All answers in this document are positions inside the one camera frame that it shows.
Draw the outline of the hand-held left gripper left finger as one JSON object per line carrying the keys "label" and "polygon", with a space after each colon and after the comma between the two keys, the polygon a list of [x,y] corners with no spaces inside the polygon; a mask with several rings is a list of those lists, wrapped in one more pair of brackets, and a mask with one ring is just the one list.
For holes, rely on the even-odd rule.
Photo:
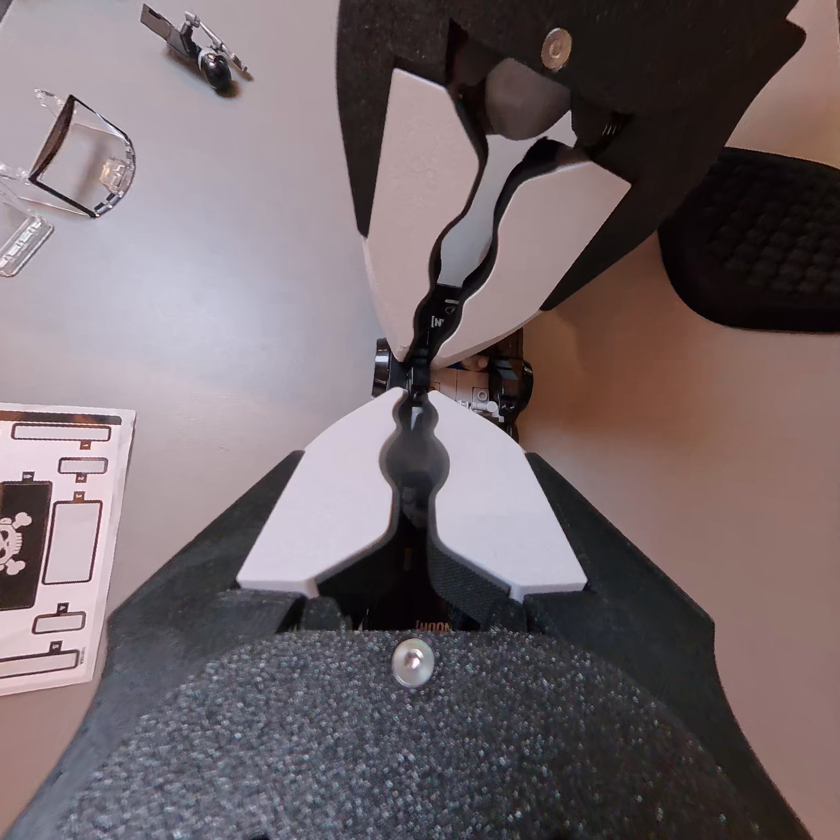
{"label": "hand-held left gripper left finger", "polygon": [[306,447],[238,573],[243,590],[317,596],[319,583],[393,535],[395,492],[382,450],[405,396],[387,391]]}

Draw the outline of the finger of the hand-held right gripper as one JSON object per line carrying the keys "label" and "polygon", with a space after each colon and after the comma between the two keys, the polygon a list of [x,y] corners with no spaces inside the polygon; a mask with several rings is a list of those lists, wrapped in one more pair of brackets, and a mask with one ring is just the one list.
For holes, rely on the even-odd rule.
{"label": "finger of the hand-held right gripper", "polygon": [[482,153],[445,87],[394,69],[388,100],[364,258],[378,319],[404,362],[434,249],[469,207]]}
{"label": "finger of the hand-held right gripper", "polygon": [[580,149],[535,143],[497,199],[488,254],[466,279],[433,367],[462,361],[534,318],[629,187]]}

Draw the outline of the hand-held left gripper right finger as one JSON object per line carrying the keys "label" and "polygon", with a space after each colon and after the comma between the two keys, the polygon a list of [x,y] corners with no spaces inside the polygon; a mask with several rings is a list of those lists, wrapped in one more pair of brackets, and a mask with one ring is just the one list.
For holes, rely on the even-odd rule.
{"label": "hand-held left gripper right finger", "polygon": [[436,593],[484,623],[506,597],[582,591],[586,575],[518,443],[439,392],[429,402],[448,457],[429,509]]}

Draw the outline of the black lego car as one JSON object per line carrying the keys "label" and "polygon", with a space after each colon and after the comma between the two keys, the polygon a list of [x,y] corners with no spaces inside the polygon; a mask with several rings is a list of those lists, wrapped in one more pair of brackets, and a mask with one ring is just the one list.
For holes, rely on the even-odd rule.
{"label": "black lego car", "polygon": [[520,329],[476,355],[432,371],[429,388],[518,440],[518,416],[529,404],[533,385],[532,367],[522,350]]}

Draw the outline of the clear lego piece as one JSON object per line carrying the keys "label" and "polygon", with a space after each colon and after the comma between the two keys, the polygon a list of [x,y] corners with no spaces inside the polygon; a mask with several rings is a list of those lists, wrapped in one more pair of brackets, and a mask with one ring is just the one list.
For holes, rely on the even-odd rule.
{"label": "clear lego piece", "polygon": [[1,276],[5,278],[15,277],[54,232],[54,226],[13,189],[24,175],[1,164]]}

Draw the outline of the black lego axle assembly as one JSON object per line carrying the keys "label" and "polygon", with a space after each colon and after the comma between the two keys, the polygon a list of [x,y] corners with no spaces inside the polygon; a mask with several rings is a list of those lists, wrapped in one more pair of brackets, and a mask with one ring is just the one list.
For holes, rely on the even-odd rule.
{"label": "black lego axle assembly", "polygon": [[232,68],[247,81],[253,79],[242,59],[197,15],[185,12],[184,22],[177,26],[145,3],[140,21],[162,38],[168,50],[181,62],[197,70],[217,94],[235,94]]}

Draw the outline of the clear lego windshield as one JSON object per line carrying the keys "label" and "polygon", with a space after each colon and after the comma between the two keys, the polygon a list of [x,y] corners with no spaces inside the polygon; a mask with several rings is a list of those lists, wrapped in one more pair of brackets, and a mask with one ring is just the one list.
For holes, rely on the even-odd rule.
{"label": "clear lego windshield", "polygon": [[27,182],[75,212],[99,218],[130,189],[136,159],[129,136],[73,95],[61,100],[37,89],[56,116]]}

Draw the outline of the sticker sheet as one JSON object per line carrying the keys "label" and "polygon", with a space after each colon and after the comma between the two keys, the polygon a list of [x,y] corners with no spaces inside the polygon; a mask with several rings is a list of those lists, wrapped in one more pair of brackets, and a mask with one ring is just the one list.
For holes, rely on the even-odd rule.
{"label": "sticker sheet", "polygon": [[1,695],[93,678],[135,413],[1,405]]}

